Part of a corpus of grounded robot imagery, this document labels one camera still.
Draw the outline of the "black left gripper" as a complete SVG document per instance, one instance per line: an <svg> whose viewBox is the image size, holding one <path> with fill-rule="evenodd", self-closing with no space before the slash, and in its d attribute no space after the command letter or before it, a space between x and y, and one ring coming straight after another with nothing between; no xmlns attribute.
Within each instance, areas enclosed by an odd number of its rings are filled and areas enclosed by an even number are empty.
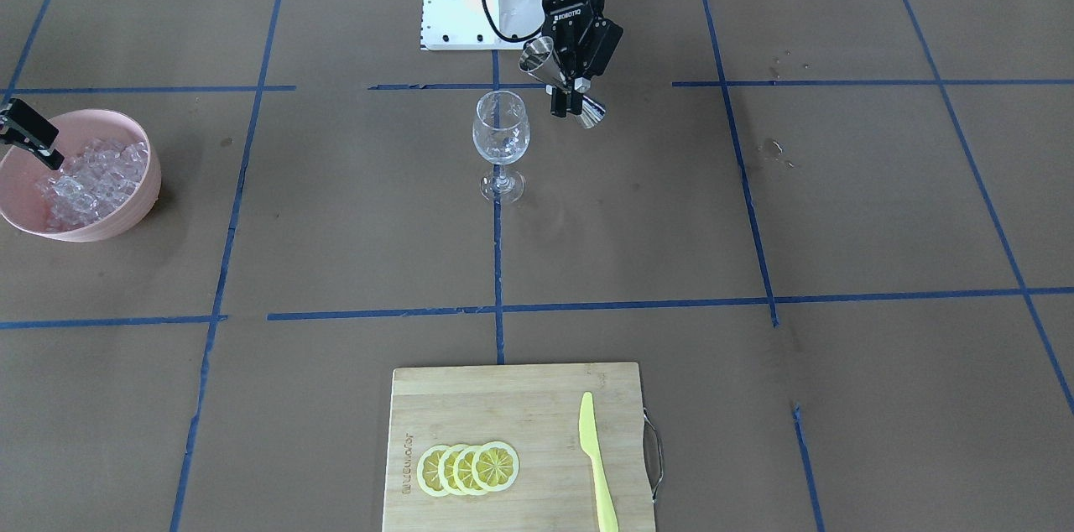
<svg viewBox="0 0 1074 532"><path fill-rule="evenodd" d="M542 0L542 35L552 39L560 72L571 80L550 84L550 112L556 117L587 115L587 90L603 76L616 51L623 28L607 19L605 0Z"/></svg>

